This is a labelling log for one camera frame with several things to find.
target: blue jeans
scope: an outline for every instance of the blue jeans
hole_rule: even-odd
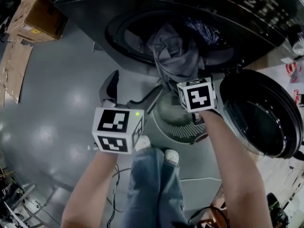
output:
[[[160,149],[139,150],[134,158],[122,227],[174,228],[187,224],[179,167]]]

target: black wire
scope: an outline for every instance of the black wire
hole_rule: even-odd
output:
[[[205,209],[214,209],[214,210],[217,211],[219,214],[221,214],[221,216],[222,216],[222,217],[224,218],[224,220],[225,220],[225,223],[226,223],[226,225],[227,225],[227,228],[230,228],[229,220],[227,219],[227,217],[225,216],[225,214],[224,214],[219,208],[214,207],[214,206],[204,207],[204,208],[202,208],[202,209],[196,211],[196,212],[190,217],[190,219],[188,220],[188,223],[190,223],[190,221],[191,221],[193,218],[197,217],[197,216],[198,216],[203,210],[205,210]]]
[[[295,167],[291,166],[291,164],[290,164],[290,159],[288,160],[288,167],[289,167],[289,169],[291,169],[291,170],[300,170],[300,171],[304,171],[304,169],[299,169],[299,168],[295,168]]]
[[[114,217],[115,217],[115,210],[116,210],[116,207],[115,207],[115,206],[116,206],[116,205],[115,205],[115,193],[116,193],[116,189],[117,189],[117,187],[118,187],[119,180],[120,180],[120,171],[119,171],[119,167],[118,167],[117,164],[116,164],[115,170],[116,170],[116,175],[118,175],[118,179],[117,179],[115,188],[114,188],[114,190],[113,190],[113,204],[112,204],[112,206],[113,206],[113,212],[112,212],[112,214],[111,214],[110,219],[108,220],[108,222],[107,222],[107,224],[106,224],[106,227],[107,227],[107,228],[110,228],[111,222],[112,222],[112,220],[113,220]]]
[[[33,203],[32,201],[30,201],[29,199],[27,199],[27,201],[29,201],[30,203],[32,203],[32,204],[34,204],[37,208],[39,207],[39,205],[38,204],[35,204],[35,203]],[[60,225],[59,223],[58,223],[58,221],[57,220],[55,220],[54,219],[54,217],[53,216],[51,216],[48,212],[46,212],[58,225]]]
[[[131,168],[122,169],[121,171],[119,171],[119,173],[121,173],[121,172],[123,172],[123,171],[128,171],[128,170],[131,170]]]
[[[119,171],[118,173],[116,172],[116,173],[112,176],[112,178],[113,178],[114,176],[117,176],[118,174],[120,175],[121,172],[123,172],[123,171],[128,171],[128,170],[131,170],[131,168],[125,168],[125,169],[122,169],[121,171]],[[113,207],[113,204],[112,204],[112,202],[109,200],[108,197],[106,198],[106,200],[107,200],[107,201],[111,204],[111,206]],[[118,212],[118,213],[123,213],[123,211],[120,211],[120,210],[118,210],[117,208],[114,208],[114,209],[115,209],[115,211]]]
[[[107,197],[106,200],[108,200],[108,202],[111,204],[111,206],[113,206],[112,202],[109,200],[109,198]],[[117,208],[114,208],[116,212],[118,213],[123,213],[123,211],[118,210]]]

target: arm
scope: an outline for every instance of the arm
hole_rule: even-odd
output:
[[[63,212],[62,228],[98,228],[117,154],[98,151],[75,186]]]
[[[272,228],[262,177],[247,150],[215,113],[200,112],[214,148],[232,228]]]

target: white shoe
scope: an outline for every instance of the white shoe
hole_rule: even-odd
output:
[[[151,148],[151,143],[150,143],[148,136],[146,136],[146,135],[140,136],[134,149],[136,151],[139,151],[139,150],[148,149],[148,148]]]
[[[175,150],[169,149],[165,151],[165,159],[178,165],[180,157]]]

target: gray concrete floor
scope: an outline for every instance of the gray concrete floor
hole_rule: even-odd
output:
[[[2,150],[21,184],[37,185],[31,196],[42,204],[48,201],[44,210],[59,223],[71,191],[95,154],[87,147],[94,146],[91,130],[103,81],[120,70],[118,100],[124,104],[141,100],[158,80],[123,70],[105,52],[92,53],[92,46],[92,40],[70,22],[59,41],[34,45],[20,103],[8,100],[0,109]],[[145,131],[152,143],[179,152],[181,178],[219,178],[209,139],[195,145],[175,144],[155,129],[153,120],[148,121]],[[129,168],[132,155],[119,156],[118,164],[120,169]],[[125,171],[116,195],[119,210],[124,209],[128,181],[129,171]],[[109,197],[115,182],[111,183]],[[220,184],[216,180],[183,182],[187,216],[208,206]],[[110,211],[107,203],[103,227]],[[49,215],[41,215],[51,226],[59,227]],[[119,227],[122,215],[115,215],[114,228]]]

